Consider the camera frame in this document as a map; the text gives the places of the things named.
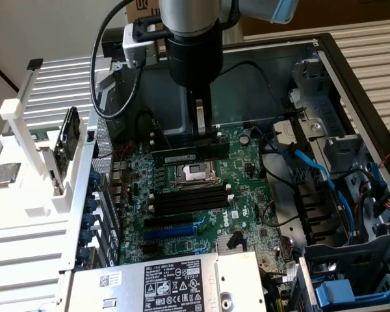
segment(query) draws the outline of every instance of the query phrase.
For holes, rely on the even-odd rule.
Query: cardboard box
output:
[[[129,23],[144,16],[160,14],[158,0],[134,0],[127,5],[127,20]]]
[[[135,0],[127,6],[127,19],[159,14],[158,0]],[[390,0],[299,0],[295,15],[286,25],[271,24],[255,18],[241,18],[245,36],[293,31],[390,19]]]

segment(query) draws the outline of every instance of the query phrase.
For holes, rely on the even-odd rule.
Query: green circuit board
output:
[[[266,179],[259,178],[259,146],[257,139],[250,139],[247,146],[239,142],[241,135],[250,136],[248,129],[242,127],[228,127],[220,130],[222,136],[229,140],[229,158],[215,161],[216,174],[231,185],[234,195],[229,207],[200,211],[194,213],[196,221],[205,221],[198,228],[194,236],[178,237],[172,239],[156,240],[159,247],[156,254],[146,254],[141,245],[147,244],[143,240],[144,220],[152,218],[148,213],[150,189],[155,188],[155,171],[151,159],[150,147],[140,144],[132,155],[124,161],[132,168],[128,179],[130,185],[138,187],[133,194],[129,205],[127,199],[122,201],[119,215],[122,219],[123,237],[120,249],[120,264],[139,263],[168,256],[188,254],[204,254],[216,251],[216,242],[219,236],[232,235],[234,231],[242,229],[246,238],[248,251],[255,251],[257,259],[263,268],[268,271],[283,271],[285,263],[281,256],[275,256],[274,248],[281,246],[278,229],[262,225],[257,221],[257,210],[263,212],[271,201],[270,188]],[[254,165],[255,171],[246,172],[246,164]],[[175,167],[164,167],[164,183],[160,192],[175,192],[176,188],[170,183],[174,180]],[[276,217],[269,211],[264,218],[276,222]]]

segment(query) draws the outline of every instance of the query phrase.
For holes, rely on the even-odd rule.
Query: motherboard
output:
[[[242,127],[221,128],[219,135],[229,142],[227,159],[156,167],[149,143],[140,143],[124,157],[117,154],[113,180],[120,186],[113,188],[113,195],[122,219],[121,265],[234,252],[226,244],[241,232],[244,242],[235,250],[254,251],[266,271],[285,270],[278,229],[263,224],[263,219],[277,219],[271,209],[263,213],[272,198],[267,179],[259,177],[259,140]],[[183,193],[182,207],[171,204],[166,212],[158,210],[156,201],[167,203],[166,197]],[[186,225],[168,224],[173,220]]]

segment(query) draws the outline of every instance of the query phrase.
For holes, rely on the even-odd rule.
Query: blue pcie slot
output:
[[[194,222],[189,226],[176,226],[169,229],[157,229],[155,231],[146,231],[143,233],[144,241],[156,241],[158,239],[171,239],[174,237],[194,236],[198,233],[198,226],[205,222],[205,217],[202,221]]]

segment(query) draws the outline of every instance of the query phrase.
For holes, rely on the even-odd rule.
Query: black ram slot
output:
[[[182,190],[155,195],[155,215],[173,215],[228,207],[224,187]]]
[[[161,216],[144,220],[145,228],[155,228],[157,226],[175,226],[178,224],[190,224],[194,222],[192,214],[179,214],[177,216]]]

